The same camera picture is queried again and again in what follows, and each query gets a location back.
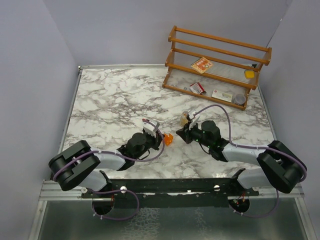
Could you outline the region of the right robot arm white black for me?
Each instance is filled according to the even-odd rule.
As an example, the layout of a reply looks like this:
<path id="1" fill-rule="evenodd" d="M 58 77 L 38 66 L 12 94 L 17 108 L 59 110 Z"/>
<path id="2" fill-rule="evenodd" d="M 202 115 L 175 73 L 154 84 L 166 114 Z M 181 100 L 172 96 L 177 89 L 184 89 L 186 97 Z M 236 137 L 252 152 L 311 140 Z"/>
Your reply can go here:
<path id="1" fill-rule="evenodd" d="M 280 141 L 274 140 L 267 146 L 240 147 L 231 144 L 221 136 L 220 129 L 212 120 L 204 121 L 201 126 L 188 122 L 176 134 L 186 144 L 193 141 L 208 148 L 208 154 L 222 162 L 242 162 L 256 165 L 255 169 L 244 169 L 236 173 L 229 189 L 240 196 L 247 189 L 257 187 L 274 187 L 289 194 L 304 177 L 304 163 Z"/>

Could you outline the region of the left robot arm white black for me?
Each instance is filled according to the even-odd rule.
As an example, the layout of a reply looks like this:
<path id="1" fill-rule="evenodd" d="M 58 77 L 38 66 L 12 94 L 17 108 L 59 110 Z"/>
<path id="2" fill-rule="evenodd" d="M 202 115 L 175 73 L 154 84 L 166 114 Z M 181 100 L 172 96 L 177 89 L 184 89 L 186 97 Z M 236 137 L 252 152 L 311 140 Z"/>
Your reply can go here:
<path id="1" fill-rule="evenodd" d="M 137 132 L 114 151 L 92 148 L 87 141 L 80 140 L 53 157 L 48 166 L 63 191 L 81 186 L 94 191 L 97 196 L 106 197 L 111 190 L 108 176 L 95 169 L 124 171 L 136 162 L 148 162 L 158 158 L 164 151 L 164 134 L 159 129 L 146 128 Z"/>

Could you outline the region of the clear pill bottle gold lid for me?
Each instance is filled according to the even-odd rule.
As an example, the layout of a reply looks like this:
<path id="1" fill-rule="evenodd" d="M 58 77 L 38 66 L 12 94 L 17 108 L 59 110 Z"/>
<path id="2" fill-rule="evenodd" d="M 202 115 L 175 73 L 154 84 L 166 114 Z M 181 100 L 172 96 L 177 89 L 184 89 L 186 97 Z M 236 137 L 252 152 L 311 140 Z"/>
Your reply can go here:
<path id="1" fill-rule="evenodd" d="M 189 115 L 187 117 L 180 116 L 179 125 L 183 127 L 189 121 Z"/>

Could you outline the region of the orange pill organizer box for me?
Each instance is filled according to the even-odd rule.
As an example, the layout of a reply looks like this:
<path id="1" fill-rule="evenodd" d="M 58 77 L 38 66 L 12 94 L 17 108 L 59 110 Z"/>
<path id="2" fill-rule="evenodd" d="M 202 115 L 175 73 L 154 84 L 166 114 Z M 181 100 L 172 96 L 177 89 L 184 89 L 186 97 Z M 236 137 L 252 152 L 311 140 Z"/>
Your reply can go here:
<path id="1" fill-rule="evenodd" d="M 166 146 L 169 146 L 169 145 L 171 145 L 172 144 L 172 142 L 173 142 L 173 139 L 174 139 L 174 136 L 172 135 L 172 134 L 164 134 L 164 144 L 166 145 Z"/>

